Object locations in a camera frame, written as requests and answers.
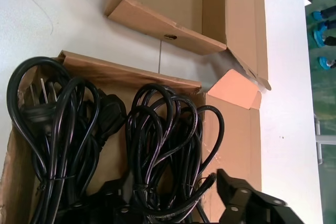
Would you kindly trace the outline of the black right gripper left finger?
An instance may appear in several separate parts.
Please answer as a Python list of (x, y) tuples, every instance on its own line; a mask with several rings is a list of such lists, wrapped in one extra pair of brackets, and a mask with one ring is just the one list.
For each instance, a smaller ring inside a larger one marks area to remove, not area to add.
[(58, 210), (56, 223), (126, 223), (131, 189), (125, 177), (107, 181), (97, 193)]

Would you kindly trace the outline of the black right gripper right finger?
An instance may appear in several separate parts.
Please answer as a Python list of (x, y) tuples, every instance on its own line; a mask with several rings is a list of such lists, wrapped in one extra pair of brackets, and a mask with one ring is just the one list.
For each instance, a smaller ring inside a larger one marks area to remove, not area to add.
[(278, 198), (254, 189), (246, 180), (217, 170), (217, 193), (225, 210), (219, 223), (289, 223), (289, 208)]

